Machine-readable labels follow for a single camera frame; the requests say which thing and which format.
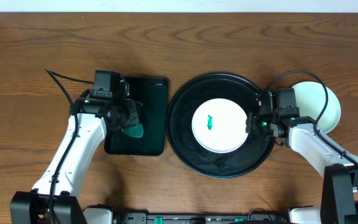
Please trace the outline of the green sponge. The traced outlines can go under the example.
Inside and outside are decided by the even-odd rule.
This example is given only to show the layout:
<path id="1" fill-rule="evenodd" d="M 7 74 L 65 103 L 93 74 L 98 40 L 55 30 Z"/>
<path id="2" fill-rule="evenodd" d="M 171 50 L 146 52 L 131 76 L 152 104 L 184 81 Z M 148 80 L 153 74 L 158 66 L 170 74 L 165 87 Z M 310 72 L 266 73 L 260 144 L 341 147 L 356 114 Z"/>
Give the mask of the green sponge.
<path id="1" fill-rule="evenodd" d="M 132 138 L 141 138 L 144 134 L 144 128 L 141 123 L 138 123 L 134 126 L 124 128 L 122 132 Z"/>

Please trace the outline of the white pink plate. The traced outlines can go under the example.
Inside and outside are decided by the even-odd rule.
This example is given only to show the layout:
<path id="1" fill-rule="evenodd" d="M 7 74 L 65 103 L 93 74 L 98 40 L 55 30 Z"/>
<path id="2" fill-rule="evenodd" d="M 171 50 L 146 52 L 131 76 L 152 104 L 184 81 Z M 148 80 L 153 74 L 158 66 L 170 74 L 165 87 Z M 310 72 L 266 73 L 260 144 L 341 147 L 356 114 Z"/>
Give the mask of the white pink plate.
<path id="1" fill-rule="evenodd" d="M 206 150 L 225 154 L 239 149 L 246 141 L 247 115 L 235 102 L 224 98 L 205 101 L 193 114 L 192 132 Z"/>

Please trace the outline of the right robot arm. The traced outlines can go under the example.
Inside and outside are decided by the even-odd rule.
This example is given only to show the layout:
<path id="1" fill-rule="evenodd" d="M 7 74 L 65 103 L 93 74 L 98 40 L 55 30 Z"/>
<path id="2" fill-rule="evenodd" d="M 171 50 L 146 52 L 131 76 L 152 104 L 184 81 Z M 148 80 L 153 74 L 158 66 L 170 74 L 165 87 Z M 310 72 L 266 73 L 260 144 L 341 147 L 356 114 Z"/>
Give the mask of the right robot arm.
<path id="1" fill-rule="evenodd" d="M 321 205 L 290 209 L 291 223 L 358 223 L 358 156 L 329 138 L 310 117 L 249 113 L 246 125 L 248 133 L 281 139 L 323 178 Z"/>

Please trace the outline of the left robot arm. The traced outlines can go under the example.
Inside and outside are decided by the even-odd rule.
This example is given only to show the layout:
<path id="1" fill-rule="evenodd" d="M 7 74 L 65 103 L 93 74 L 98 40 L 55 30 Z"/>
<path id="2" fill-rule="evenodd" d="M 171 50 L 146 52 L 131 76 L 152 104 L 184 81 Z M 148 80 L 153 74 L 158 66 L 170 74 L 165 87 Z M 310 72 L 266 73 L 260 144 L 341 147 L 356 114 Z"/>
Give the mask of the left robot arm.
<path id="1" fill-rule="evenodd" d="M 70 108 L 65 136 L 47 170 L 29 192 L 11 200 L 13 223 L 114 223 L 102 205 L 82 209 L 78 197 L 90 162 L 108 133 L 140 125 L 142 103 L 79 97 Z"/>

